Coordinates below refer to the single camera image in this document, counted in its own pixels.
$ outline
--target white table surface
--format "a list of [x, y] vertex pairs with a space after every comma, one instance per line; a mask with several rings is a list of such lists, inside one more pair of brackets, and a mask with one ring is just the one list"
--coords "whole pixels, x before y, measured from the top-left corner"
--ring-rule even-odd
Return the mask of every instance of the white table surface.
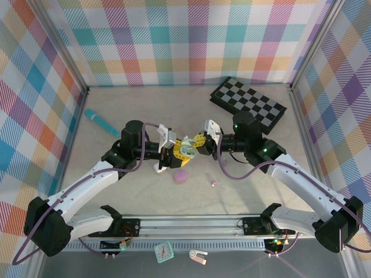
[[[126, 122], [162, 123], [171, 127], [178, 138], [193, 137], [201, 131], [205, 119], [213, 119], [226, 134], [232, 133], [232, 115], [209, 101], [216, 86], [148, 86], [93, 88], [85, 108], [98, 112], [121, 131]], [[288, 109], [273, 128], [268, 138], [281, 144], [306, 170], [299, 131], [289, 101], [286, 85], [252, 86], [263, 95]], [[152, 141], [158, 141], [155, 128], [149, 127]], [[79, 123], [74, 147], [62, 187], [68, 187], [89, 171], [107, 152], [117, 138], [108, 134], [84, 115]], [[252, 166], [233, 161], [227, 153], [227, 170], [234, 176], [247, 173]], [[236, 154], [244, 160], [243, 154]], [[109, 204], [122, 214], [242, 214], [261, 213], [271, 203], [311, 210], [289, 188], [263, 172], [255, 172], [244, 181], [229, 180], [211, 156], [197, 155], [183, 170], [188, 179], [177, 183], [167, 169], [156, 174], [155, 161], [145, 161], [141, 169], [124, 176], [89, 200], [80, 213], [86, 213]], [[217, 185], [210, 185], [211, 179]]]

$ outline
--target metal frame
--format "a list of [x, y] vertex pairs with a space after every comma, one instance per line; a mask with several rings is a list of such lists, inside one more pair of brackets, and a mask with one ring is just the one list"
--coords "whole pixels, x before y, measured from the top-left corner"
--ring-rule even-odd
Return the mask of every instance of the metal frame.
[[56, 48], [59, 55], [65, 62], [68, 70], [74, 77], [75, 81], [79, 84], [79, 87], [81, 88], [83, 93], [88, 94], [89, 87], [85, 83], [85, 80], [83, 79], [80, 73], [80, 70], [78, 69], [77, 65], [74, 62], [74, 59], [72, 58], [66, 45], [64, 44], [63, 39], [58, 33], [56, 26], [54, 25], [53, 21], [50, 19], [48, 15], [48, 11], [45, 9], [44, 5], [40, 3], [39, 0], [28, 0], [28, 3], [32, 7], [37, 18], [40, 20], [41, 25], [45, 29], [48, 37], [54, 44], [54, 47]]
[[[318, 50], [322, 46], [327, 34], [329, 33], [334, 21], [336, 20], [337, 15], [341, 12], [343, 6], [347, 0], [334, 0], [328, 14], [326, 15], [325, 21], [322, 23], [315, 39], [313, 40], [312, 45], [309, 48], [307, 55], [305, 56], [302, 65], [300, 66], [294, 80], [291, 84], [291, 87], [288, 88], [290, 101], [294, 110], [294, 115], [296, 117], [296, 122], [300, 131], [300, 137], [303, 142], [305, 155], [307, 156], [308, 164], [313, 175], [324, 181], [324, 176], [322, 174], [318, 159], [315, 156], [314, 145], [311, 141], [307, 126], [304, 120], [304, 114], [301, 110], [299, 100], [297, 99], [296, 90], [300, 81], [305, 77], [307, 71]], [[356, 277], [367, 277], [365, 268], [362, 263], [359, 261], [358, 254], [349, 248], [341, 252], [341, 257], [343, 259], [346, 271], [350, 278]]]
[[[244, 250], [264, 251], [264, 239], [281, 238], [275, 235], [251, 235], [245, 236], [243, 229], [239, 228], [238, 222], [246, 217], [260, 217], [258, 214], [237, 215], [123, 215], [125, 219], [139, 218], [140, 233], [132, 240], [133, 247], [126, 251], [148, 251], [153, 246], [168, 240], [177, 244], [199, 244], [200, 247], [176, 245], [176, 251], [189, 251], [191, 248], [203, 248], [204, 250]], [[314, 238], [311, 235], [301, 235], [300, 238]], [[83, 237], [84, 242], [95, 250], [100, 250], [101, 240], [117, 242], [120, 237]], [[73, 240], [62, 252], [88, 251], [79, 241]], [[117, 251], [117, 249], [105, 249], [105, 251]]]
[[292, 92], [289, 85], [287, 89], [288, 89], [291, 106], [293, 108], [294, 116], [296, 119], [297, 127], [299, 129], [301, 142], [303, 143], [305, 156], [307, 157], [307, 160], [308, 160], [309, 169], [315, 178], [323, 182], [325, 178], [322, 174], [321, 167], [315, 155], [314, 145], [311, 141], [311, 137], [310, 137], [307, 125], [305, 124], [305, 120], [303, 116], [304, 114], [301, 110], [299, 100], [297, 99], [296, 95]]
[[332, 24], [334, 23], [337, 15], [340, 13], [341, 9], [343, 8], [344, 4], [347, 2], [347, 0], [334, 0], [332, 3], [325, 20], [323, 21], [322, 25], [319, 28], [319, 31], [313, 40], [313, 43], [309, 47], [309, 51], [307, 55], [305, 56], [303, 63], [301, 64], [299, 70], [297, 71], [293, 82], [292, 82], [292, 88], [295, 92], [297, 85], [301, 81], [301, 79], [305, 76], [307, 73], [310, 64], [312, 63], [317, 51], [322, 46], [323, 41], [325, 40], [328, 32], [331, 29]]
[[[40, 5], [43, 5], [41, 3], [41, 0], [33, 0], [33, 1], [37, 1], [40, 3]], [[66, 34], [68, 40], [70, 41], [70, 44], [74, 50], [74, 53], [76, 54], [77, 58], [79, 59], [79, 61], [81, 62], [81, 65], [82, 67], [84, 68], [85, 70], [85, 77], [87, 79], [87, 82], [89, 82], [89, 84], [91, 86], [98, 86], [98, 83], [97, 83], [97, 80], [89, 66], [89, 63], [85, 57], [85, 55], [82, 53], [82, 49], [77, 41], [77, 38], [71, 28], [71, 26], [69, 25], [67, 19], [66, 19], [66, 16], [64, 15], [63, 13], [63, 9], [62, 7], [60, 6], [59, 4], [59, 1], [58, 0], [49, 0], [49, 4], [52, 8], [52, 11], [54, 13], [54, 16], [56, 16], [57, 18], [57, 21], [59, 22], [61, 28], [64, 30], [64, 33]]]
[[[85, 107], [85, 103], [86, 103], [86, 99], [88, 97], [88, 94], [85, 93], [83, 94], [83, 99], [82, 99], [82, 102], [81, 102], [81, 106], [80, 106], [80, 111], [79, 111], [79, 114], [77, 116], [77, 121], [76, 121], [76, 125], [75, 125], [75, 128], [74, 130], [72, 131], [72, 138], [71, 138], [71, 144], [70, 144], [70, 147], [67, 151], [67, 155], [66, 155], [66, 162], [63, 166], [63, 169], [62, 169], [62, 174], [61, 176], [63, 177], [64, 174], [66, 173], [66, 169], [67, 169], [67, 165], [68, 165], [68, 161], [71, 157], [71, 152], [72, 152], [72, 149], [73, 149], [73, 146], [74, 146], [74, 142], [75, 142], [75, 137], [76, 137], [76, 133], [77, 133], [77, 129], [78, 129], [78, 123], [80, 122], [80, 119], [81, 119], [81, 116], [82, 116], [82, 112], [83, 112], [83, 109]], [[59, 191], [61, 185], [62, 185], [62, 181], [63, 179], [61, 178], [56, 186], [56, 191]], [[36, 245], [32, 244], [33, 245], [33, 248], [29, 248], [29, 252], [32, 252], [36, 249]], [[42, 266], [42, 261], [43, 261], [43, 258], [44, 258], [44, 253], [42, 252], [37, 252], [35, 255], [33, 255], [29, 260], [29, 263], [28, 264], [25, 264], [25, 269], [22, 271], [22, 278], [35, 278], [35, 277], [38, 277], [38, 273], [41, 269], [41, 266]]]

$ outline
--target teal clock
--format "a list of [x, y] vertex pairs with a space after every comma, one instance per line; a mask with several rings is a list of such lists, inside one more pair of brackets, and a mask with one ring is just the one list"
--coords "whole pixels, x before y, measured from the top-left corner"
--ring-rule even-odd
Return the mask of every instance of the teal clock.
[[165, 262], [171, 258], [174, 258], [173, 247], [170, 242], [163, 242], [154, 247], [157, 262]]

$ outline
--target small metal object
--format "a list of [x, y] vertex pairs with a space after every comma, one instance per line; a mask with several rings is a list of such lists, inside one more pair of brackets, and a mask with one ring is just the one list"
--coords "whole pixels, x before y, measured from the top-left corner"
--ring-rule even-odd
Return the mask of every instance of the small metal object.
[[207, 255], [207, 254], [208, 253], [204, 251], [191, 250], [190, 258], [193, 259], [195, 262], [199, 262], [200, 264], [206, 265], [206, 260], [203, 258], [202, 255]]

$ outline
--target checkered board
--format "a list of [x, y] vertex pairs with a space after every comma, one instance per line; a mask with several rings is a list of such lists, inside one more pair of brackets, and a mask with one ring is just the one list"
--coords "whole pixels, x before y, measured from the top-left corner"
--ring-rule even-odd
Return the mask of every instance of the checkered board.
[[232, 77], [228, 77], [211, 94], [210, 101], [232, 114], [240, 111], [251, 112], [261, 123], [261, 131], [266, 135], [287, 109]]

